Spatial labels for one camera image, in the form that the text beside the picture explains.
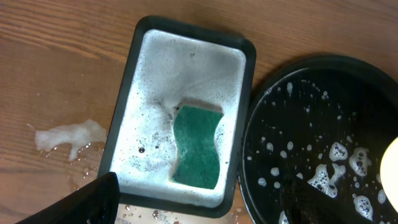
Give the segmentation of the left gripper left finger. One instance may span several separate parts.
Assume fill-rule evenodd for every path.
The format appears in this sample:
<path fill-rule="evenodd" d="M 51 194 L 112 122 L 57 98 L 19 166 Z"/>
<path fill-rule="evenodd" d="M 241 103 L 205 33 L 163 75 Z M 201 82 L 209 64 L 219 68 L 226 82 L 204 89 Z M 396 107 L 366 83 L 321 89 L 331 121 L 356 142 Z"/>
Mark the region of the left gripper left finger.
<path fill-rule="evenodd" d="M 113 224 L 119 198 L 117 175 L 108 172 L 17 224 Z"/>

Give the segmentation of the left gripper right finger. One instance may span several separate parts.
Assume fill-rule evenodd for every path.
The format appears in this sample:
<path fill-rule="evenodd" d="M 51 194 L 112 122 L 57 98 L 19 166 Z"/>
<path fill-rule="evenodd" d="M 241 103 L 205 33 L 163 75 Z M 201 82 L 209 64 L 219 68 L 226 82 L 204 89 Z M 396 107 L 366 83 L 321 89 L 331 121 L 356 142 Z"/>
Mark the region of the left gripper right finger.
<path fill-rule="evenodd" d="M 280 202 L 289 223 L 372 223 L 294 175 L 284 175 Z"/>

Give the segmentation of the yellow plate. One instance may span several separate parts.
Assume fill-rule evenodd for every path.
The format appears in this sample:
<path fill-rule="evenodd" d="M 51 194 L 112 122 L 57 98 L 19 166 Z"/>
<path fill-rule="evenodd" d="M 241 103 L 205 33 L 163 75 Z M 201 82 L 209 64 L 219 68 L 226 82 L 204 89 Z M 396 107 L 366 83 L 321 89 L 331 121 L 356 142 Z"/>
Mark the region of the yellow plate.
<path fill-rule="evenodd" d="M 380 166 L 381 184 L 392 207 L 398 209 L 397 171 L 398 139 L 395 138 L 385 150 Z"/>

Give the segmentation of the green yellow sponge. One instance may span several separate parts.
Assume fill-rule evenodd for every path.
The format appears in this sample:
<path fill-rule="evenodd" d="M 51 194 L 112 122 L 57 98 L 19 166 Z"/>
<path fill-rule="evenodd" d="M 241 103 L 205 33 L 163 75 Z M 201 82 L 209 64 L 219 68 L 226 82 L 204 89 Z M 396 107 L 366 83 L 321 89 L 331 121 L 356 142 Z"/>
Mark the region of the green yellow sponge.
<path fill-rule="evenodd" d="M 172 175 L 176 183 L 214 189 L 220 174 L 215 131 L 223 113 L 194 106 L 179 109 L 173 130 L 178 164 Z"/>

